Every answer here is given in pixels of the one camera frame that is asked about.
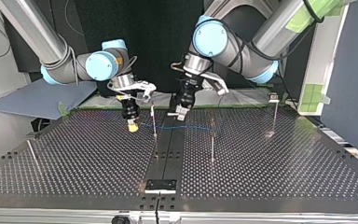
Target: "perforated metal table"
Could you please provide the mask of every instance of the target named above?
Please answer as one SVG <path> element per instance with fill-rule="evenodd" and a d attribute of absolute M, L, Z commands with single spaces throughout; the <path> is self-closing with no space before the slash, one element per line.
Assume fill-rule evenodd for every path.
<path fill-rule="evenodd" d="M 53 125 L 33 142 L 37 160 L 25 144 L 3 155 L 0 211 L 358 214 L 358 160 L 290 108 L 273 135 L 270 108 L 165 113 L 157 142 L 147 111 L 138 133 L 119 111 Z M 176 180 L 176 193 L 145 194 L 149 179 Z"/>

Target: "yellow tool tip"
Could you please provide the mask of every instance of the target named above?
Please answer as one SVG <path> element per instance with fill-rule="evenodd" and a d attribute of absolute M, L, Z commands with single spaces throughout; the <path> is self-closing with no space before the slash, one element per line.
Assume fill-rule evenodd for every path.
<path fill-rule="evenodd" d="M 129 131 L 130 133 L 136 133 L 138 131 L 139 127 L 138 124 L 129 124 Z"/>

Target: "blue joint cap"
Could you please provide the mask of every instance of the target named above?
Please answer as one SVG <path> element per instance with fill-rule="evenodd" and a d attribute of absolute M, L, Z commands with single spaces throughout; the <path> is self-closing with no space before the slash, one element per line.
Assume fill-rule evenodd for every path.
<path fill-rule="evenodd" d="M 103 49 L 127 49 L 127 46 L 123 39 L 117 39 L 103 42 Z"/>
<path fill-rule="evenodd" d="M 118 71 L 117 59 L 109 52 L 97 51 L 86 60 L 86 70 L 89 76 L 97 81 L 111 79 Z"/>
<path fill-rule="evenodd" d="M 263 74 L 257 77 L 248 78 L 248 80 L 251 80 L 257 84 L 264 84 L 268 82 L 270 79 L 272 79 L 272 77 L 278 70 L 278 64 L 279 64 L 278 61 L 274 61 L 272 65 L 269 67 L 269 69 L 267 69 L 267 71 L 265 71 Z"/>
<path fill-rule="evenodd" d="M 64 85 L 61 82 L 54 80 L 51 75 L 48 73 L 48 69 L 45 66 L 40 67 L 40 72 L 42 73 L 43 79 L 50 85 Z"/>
<path fill-rule="evenodd" d="M 208 16 L 201 16 L 199 25 L 193 34 L 193 44 L 196 51 L 205 57 L 214 57 L 225 50 L 228 42 L 228 35 L 225 27 L 220 21 L 207 21 L 213 19 Z"/>

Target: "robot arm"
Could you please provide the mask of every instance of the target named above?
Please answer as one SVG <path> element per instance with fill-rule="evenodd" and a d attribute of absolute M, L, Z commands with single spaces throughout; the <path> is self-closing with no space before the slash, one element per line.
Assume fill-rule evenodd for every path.
<path fill-rule="evenodd" d="M 194 105 L 195 92 L 202 86 L 214 88 L 218 95 L 228 93 L 225 82 L 217 74 L 208 72 L 212 62 L 220 63 L 255 83 L 266 83 L 277 71 L 280 55 L 289 45 L 314 19 L 322 18 L 340 1 L 317 0 L 310 5 L 309 1 L 283 0 L 270 16 L 271 6 L 267 1 L 256 1 L 268 19 L 250 43 L 242 41 L 228 24 L 221 21 L 244 2 L 249 1 L 214 1 L 200 17 L 185 57 L 183 71 L 186 78 L 176 95 L 179 120 L 183 120 Z"/>
<path fill-rule="evenodd" d="M 64 38 L 48 24 L 34 0 L 0 0 L 0 9 L 39 58 L 47 83 L 63 85 L 79 80 L 110 79 L 108 88 L 119 93 L 123 118 L 128 121 L 130 131 L 136 132 L 135 121 L 139 117 L 136 92 L 145 91 L 144 99 L 148 101 L 156 86 L 134 80 L 131 66 L 136 58 L 129 58 L 123 40 L 103 42 L 101 51 L 76 57 Z"/>

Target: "blue cable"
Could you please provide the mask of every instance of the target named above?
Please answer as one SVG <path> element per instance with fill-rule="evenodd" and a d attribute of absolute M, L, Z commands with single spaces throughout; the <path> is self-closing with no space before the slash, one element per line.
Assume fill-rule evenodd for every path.
<path fill-rule="evenodd" d="M 140 123 L 141 125 L 144 125 L 146 127 L 150 127 L 153 128 L 153 124 L 147 124 L 147 123 Z M 172 127 L 164 127 L 164 126 L 160 126 L 160 125 L 156 125 L 156 128 L 161 129 L 161 130 L 172 130 L 172 129 L 200 129 L 200 130 L 205 130 L 205 131 L 210 131 L 210 128 L 207 127 L 201 127 L 198 125 L 184 125 L 184 126 L 172 126 Z"/>

